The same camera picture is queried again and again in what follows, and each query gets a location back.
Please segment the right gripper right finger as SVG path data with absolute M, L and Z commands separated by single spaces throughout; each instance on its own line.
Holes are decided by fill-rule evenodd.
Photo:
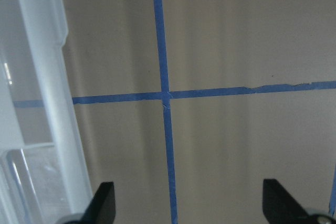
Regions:
M 264 179 L 263 214 L 270 224 L 309 223 L 309 214 L 276 179 Z

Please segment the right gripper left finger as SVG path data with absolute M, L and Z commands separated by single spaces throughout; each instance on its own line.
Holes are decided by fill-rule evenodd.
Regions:
M 115 203 L 114 183 L 101 183 L 80 223 L 113 224 L 116 218 Z

